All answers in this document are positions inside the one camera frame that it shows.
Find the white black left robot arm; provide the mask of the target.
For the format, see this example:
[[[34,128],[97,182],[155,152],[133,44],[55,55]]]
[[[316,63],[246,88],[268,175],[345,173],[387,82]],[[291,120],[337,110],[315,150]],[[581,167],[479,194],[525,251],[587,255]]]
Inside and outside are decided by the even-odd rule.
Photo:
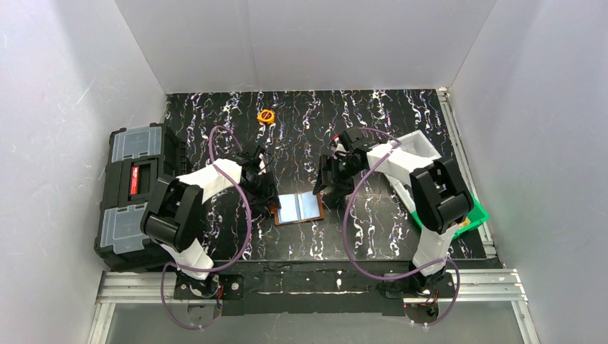
[[[247,219],[246,239],[229,261],[244,253],[252,234],[252,220],[260,211],[279,208],[275,177],[261,145],[218,158],[208,166],[175,178],[160,177],[151,188],[140,230],[165,249],[177,269],[204,281],[217,272],[202,244],[205,203],[228,188],[242,197]]]

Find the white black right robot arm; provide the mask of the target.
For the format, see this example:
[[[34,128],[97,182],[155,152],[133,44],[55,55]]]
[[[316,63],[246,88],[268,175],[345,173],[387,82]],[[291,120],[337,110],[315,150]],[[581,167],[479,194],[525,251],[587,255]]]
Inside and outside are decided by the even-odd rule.
[[[349,197],[345,210],[349,215],[355,195],[371,174],[383,173],[408,185],[422,223],[408,272],[394,277],[371,274],[358,265],[351,250],[346,254],[367,277],[382,282],[409,279],[421,292],[443,277],[450,244],[475,202],[454,159],[414,155],[401,145],[398,138],[375,128],[352,127],[335,135],[331,153],[319,157],[313,193],[333,200]]]

